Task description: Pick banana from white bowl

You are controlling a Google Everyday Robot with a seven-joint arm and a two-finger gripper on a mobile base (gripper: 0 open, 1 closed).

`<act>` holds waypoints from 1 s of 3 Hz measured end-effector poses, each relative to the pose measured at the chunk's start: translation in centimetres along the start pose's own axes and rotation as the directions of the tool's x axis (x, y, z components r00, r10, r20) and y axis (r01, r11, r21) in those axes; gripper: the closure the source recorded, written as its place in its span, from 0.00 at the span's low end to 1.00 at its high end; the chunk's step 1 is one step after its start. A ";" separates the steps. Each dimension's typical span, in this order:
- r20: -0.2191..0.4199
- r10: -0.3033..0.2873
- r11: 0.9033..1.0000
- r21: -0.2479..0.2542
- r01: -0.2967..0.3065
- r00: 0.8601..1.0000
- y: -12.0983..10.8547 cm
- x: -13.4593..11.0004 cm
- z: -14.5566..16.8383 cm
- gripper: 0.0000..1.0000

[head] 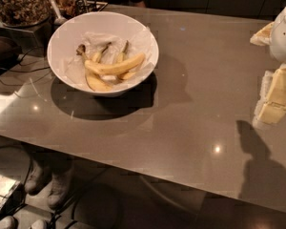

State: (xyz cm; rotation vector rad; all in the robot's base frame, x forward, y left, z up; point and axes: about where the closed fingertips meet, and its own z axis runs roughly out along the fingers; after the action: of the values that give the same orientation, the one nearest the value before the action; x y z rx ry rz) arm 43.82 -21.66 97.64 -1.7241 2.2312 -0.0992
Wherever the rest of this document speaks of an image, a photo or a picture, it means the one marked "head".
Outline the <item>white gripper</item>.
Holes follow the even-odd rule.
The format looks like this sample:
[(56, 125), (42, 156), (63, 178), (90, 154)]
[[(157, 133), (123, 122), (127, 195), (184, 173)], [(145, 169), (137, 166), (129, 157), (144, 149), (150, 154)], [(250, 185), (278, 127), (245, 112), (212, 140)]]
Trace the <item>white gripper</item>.
[[(256, 32), (250, 42), (269, 46), (271, 55), (286, 62), (286, 7), (276, 20)], [(254, 111), (254, 125), (275, 125), (286, 115), (286, 63), (275, 72), (266, 71), (262, 77), (260, 99)]]

